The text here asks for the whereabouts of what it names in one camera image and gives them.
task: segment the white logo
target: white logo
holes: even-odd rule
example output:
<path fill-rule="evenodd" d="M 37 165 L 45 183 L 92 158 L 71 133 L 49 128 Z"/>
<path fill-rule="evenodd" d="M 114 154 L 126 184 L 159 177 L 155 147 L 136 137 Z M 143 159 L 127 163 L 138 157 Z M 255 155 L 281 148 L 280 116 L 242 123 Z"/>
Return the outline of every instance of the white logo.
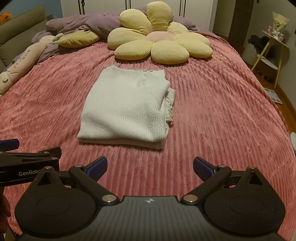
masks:
<path fill-rule="evenodd" d="M 155 200 L 152 199 L 152 198 L 149 198 L 149 199 L 146 200 L 146 202 L 148 202 L 148 203 L 153 203 L 154 201 L 155 201 Z"/>
<path fill-rule="evenodd" d="M 27 176 L 27 175 L 32 175 L 32 174 L 38 174 L 39 172 L 41 172 L 40 170 L 33 170 L 33 171 L 27 171 L 27 172 L 19 172 L 19 176 Z"/>

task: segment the pink flower center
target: pink flower center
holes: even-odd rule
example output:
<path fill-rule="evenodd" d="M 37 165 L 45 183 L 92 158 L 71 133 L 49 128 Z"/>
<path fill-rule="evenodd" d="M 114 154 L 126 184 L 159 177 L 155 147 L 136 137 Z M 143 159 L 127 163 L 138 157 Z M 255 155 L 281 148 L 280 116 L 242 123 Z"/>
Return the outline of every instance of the pink flower center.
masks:
<path fill-rule="evenodd" d="M 161 41 L 161 40 L 176 40 L 175 36 L 171 33 L 164 32 L 164 31 L 154 31 L 146 36 L 146 39 L 152 41 L 154 43 Z"/>

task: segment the orange plush toy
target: orange plush toy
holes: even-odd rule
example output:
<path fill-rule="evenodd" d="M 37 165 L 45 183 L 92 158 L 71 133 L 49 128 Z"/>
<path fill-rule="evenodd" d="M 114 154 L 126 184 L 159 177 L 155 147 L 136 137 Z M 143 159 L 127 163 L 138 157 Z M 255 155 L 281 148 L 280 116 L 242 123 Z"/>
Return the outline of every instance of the orange plush toy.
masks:
<path fill-rule="evenodd" d="M 12 19 L 11 13 L 9 13 L 9 12 L 2 13 L 0 15 L 0 26 L 2 24 L 6 23 L 7 21 L 9 21 L 10 19 Z"/>

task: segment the gray upholstered headboard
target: gray upholstered headboard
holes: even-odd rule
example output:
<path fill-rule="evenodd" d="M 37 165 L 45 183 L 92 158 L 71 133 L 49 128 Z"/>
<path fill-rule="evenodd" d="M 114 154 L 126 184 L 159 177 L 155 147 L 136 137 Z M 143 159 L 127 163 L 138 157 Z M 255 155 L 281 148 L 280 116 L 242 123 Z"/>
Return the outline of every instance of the gray upholstered headboard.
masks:
<path fill-rule="evenodd" d="M 16 16 L 0 26 L 0 73 L 32 43 L 37 32 L 45 30 L 44 5 Z"/>

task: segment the blue wall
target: blue wall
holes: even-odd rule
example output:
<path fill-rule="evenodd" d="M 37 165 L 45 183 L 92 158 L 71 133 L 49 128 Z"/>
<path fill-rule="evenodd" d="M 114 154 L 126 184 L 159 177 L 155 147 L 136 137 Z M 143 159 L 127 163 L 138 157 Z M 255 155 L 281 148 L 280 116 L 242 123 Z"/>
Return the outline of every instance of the blue wall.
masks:
<path fill-rule="evenodd" d="M 12 0 L 1 13 L 11 12 L 12 17 L 16 17 L 39 5 L 45 5 L 46 16 L 53 14 L 57 18 L 63 17 L 60 0 Z"/>

